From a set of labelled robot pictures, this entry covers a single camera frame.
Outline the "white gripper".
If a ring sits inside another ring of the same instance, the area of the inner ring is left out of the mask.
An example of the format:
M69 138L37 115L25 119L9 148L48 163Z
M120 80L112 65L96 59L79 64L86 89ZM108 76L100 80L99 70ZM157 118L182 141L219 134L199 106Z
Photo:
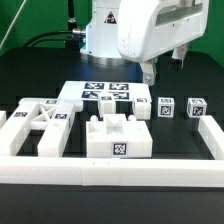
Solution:
M169 69L179 72L188 51L186 43L205 32L208 9L209 0L121 0L118 51L127 60L144 62L142 81L154 85L157 60L152 58L175 48Z

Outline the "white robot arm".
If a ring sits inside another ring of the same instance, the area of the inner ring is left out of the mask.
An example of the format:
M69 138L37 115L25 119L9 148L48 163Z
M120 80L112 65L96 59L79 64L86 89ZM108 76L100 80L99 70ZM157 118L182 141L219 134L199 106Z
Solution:
M143 82L156 82L156 63L170 51L180 70L191 41L207 26L209 0L92 0L83 59L106 65L136 62Z

